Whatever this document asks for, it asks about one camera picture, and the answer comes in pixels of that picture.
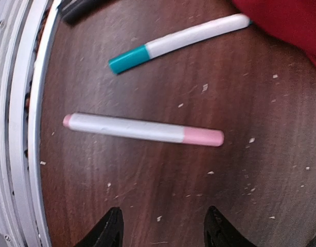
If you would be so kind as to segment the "aluminium front rail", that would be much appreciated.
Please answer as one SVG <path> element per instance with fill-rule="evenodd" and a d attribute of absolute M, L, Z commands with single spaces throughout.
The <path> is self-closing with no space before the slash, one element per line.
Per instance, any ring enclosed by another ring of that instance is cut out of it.
<path fill-rule="evenodd" d="M 0 246 L 51 246 L 41 112 L 59 1 L 0 1 Z"/>

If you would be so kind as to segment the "pink black highlighter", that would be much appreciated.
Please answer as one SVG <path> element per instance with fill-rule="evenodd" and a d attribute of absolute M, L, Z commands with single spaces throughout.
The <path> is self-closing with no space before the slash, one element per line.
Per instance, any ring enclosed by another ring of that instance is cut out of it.
<path fill-rule="evenodd" d="M 58 6 L 58 13 L 63 22 L 72 25 L 99 8 L 104 2 L 99 0 L 61 1 Z"/>

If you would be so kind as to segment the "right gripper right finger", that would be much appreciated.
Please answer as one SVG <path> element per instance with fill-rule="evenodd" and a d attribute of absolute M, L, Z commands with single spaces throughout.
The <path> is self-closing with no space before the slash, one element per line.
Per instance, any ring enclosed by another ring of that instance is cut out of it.
<path fill-rule="evenodd" d="M 210 206 L 206 212 L 203 235 L 205 246 L 256 247 L 256 245 L 245 238 L 215 206 Z"/>

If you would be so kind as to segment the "red backpack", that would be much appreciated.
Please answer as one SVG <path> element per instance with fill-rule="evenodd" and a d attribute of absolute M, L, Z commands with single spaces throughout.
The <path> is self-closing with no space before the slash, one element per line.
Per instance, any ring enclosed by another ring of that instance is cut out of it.
<path fill-rule="evenodd" d="M 316 1 L 232 1 L 266 33 L 303 50 L 316 67 Z"/>

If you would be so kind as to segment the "pink white marker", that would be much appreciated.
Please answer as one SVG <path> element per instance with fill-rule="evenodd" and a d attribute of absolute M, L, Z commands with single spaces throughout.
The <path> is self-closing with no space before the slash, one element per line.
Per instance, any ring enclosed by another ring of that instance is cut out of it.
<path fill-rule="evenodd" d="M 63 125 L 74 131 L 110 136 L 219 147 L 224 142 L 220 130 L 171 125 L 84 113 L 68 114 Z"/>

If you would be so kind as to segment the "teal white marker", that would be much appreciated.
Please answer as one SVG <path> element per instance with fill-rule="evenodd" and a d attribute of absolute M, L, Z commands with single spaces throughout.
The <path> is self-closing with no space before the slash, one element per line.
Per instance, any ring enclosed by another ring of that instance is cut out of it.
<path fill-rule="evenodd" d="M 200 25 L 192 26 L 123 53 L 109 60 L 109 67 L 115 74 L 121 74 L 133 67 L 146 63 L 174 50 L 195 44 L 225 33 L 250 26 L 251 19 L 242 14 L 221 17 Z"/>

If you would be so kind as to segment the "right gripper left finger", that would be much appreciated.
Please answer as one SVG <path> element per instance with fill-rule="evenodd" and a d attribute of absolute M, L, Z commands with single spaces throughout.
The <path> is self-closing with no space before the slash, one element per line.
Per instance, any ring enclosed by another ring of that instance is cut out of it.
<path fill-rule="evenodd" d="M 122 246 L 124 219 L 119 207 L 111 207 L 97 224 L 75 246 Z"/>

